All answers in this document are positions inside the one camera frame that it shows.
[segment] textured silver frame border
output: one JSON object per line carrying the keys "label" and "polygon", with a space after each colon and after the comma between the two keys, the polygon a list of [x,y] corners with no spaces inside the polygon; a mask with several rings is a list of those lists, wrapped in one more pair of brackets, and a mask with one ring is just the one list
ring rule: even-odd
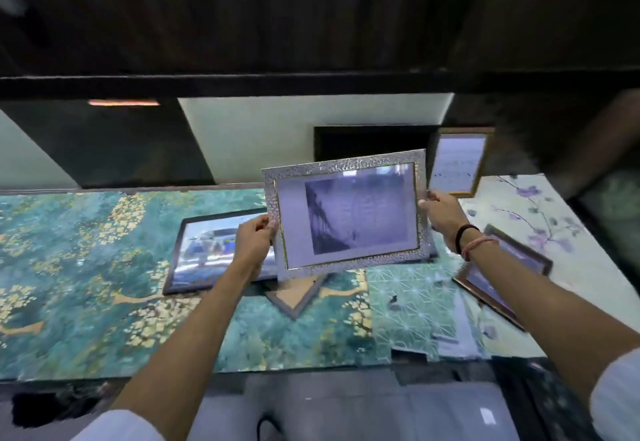
{"label": "textured silver frame border", "polygon": [[[278,200],[278,189],[276,183],[279,179],[296,178],[298,176],[314,176],[339,171],[351,171],[407,163],[413,164],[413,187],[415,191],[415,199],[417,201],[421,194],[427,189],[425,160],[426,150],[416,149],[414,151],[403,151],[401,153],[376,154],[374,156],[363,156],[360,158],[346,158],[263,169],[262,181],[264,182],[264,196],[267,202],[267,209],[272,218],[280,221],[280,202]],[[284,230],[281,227],[276,235],[275,243],[273,244],[276,256],[276,265],[278,267],[278,280],[326,273],[337,273],[348,269],[361,269],[362,267],[380,266],[381,264],[391,264],[395,262],[420,260],[432,257],[435,254],[435,246],[433,238],[431,237],[431,230],[426,217],[423,213],[420,213],[417,206],[416,227],[418,236],[418,247],[416,249],[375,256],[358,257],[356,259],[325,262],[324,264],[314,264],[313,266],[296,267],[294,269],[289,269],[287,265],[287,250],[285,247]]]}

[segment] black wristband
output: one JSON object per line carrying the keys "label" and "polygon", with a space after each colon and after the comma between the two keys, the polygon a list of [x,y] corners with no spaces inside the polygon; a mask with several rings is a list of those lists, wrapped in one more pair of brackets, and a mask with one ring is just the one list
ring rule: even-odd
{"label": "black wristband", "polygon": [[462,239],[462,234],[464,234],[465,230],[468,228],[475,228],[478,232],[480,229],[475,225],[471,225],[470,223],[465,223],[462,227],[458,229],[458,233],[456,234],[456,252],[462,255],[462,247],[460,247],[460,239]]}

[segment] hand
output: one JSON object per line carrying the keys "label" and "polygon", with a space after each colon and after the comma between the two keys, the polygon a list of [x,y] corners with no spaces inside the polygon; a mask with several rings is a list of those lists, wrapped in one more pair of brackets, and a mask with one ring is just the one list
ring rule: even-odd
{"label": "hand", "polygon": [[250,280],[253,281],[260,274],[262,262],[267,257],[278,227],[278,222],[269,220],[267,214],[252,218],[238,227],[234,261],[247,261],[252,266]]}
{"label": "hand", "polygon": [[469,223],[458,199],[439,190],[429,190],[427,200],[420,200],[418,207],[427,213],[433,229],[444,236],[449,250],[456,251],[456,234]]}

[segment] orange light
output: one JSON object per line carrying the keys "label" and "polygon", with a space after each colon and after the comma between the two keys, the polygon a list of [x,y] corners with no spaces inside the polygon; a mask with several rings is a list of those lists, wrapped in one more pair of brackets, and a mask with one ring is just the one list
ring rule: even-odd
{"label": "orange light", "polygon": [[141,106],[141,105],[160,105],[156,100],[97,100],[92,99],[89,105],[99,105],[103,107],[116,106]]}

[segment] framed photo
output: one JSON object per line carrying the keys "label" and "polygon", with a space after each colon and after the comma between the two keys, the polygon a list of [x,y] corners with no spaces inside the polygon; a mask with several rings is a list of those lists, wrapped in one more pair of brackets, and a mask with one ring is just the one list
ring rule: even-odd
{"label": "framed photo", "polygon": [[[532,271],[542,274],[543,276],[548,276],[551,272],[553,262],[550,259],[534,251],[532,248],[517,242],[493,225],[487,225],[484,228],[484,234],[498,239],[501,249],[511,253]],[[467,262],[453,280],[478,300],[524,331],[524,326],[518,321],[513,310],[504,302],[498,292],[474,264]]]}
{"label": "framed photo", "polygon": [[459,198],[476,195],[492,127],[440,128],[430,148],[429,188]]}
{"label": "framed photo", "polygon": [[356,269],[435,253],[426,218],[425,150],[262,170],[280,221],[278,279]]}
{"label": "framed photo", "polygon": [[[241,223],[267,213],[266,208],[185,218],[173,248],[173,263],[163,294],[210,289],[227,270],[236,251],[236,231]],[[256,279],[277,277],[273,247]]]}

